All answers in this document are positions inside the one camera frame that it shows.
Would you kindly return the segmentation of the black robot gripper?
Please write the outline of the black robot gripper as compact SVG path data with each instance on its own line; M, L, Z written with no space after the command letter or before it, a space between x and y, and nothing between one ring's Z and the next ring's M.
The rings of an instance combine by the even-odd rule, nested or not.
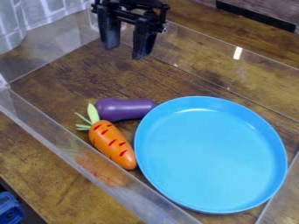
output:
M165 31L170 6L160 0L93 0L100 40L106 50L120 44L121 23L134 25L132 58L140 60L153 50L156 33Z

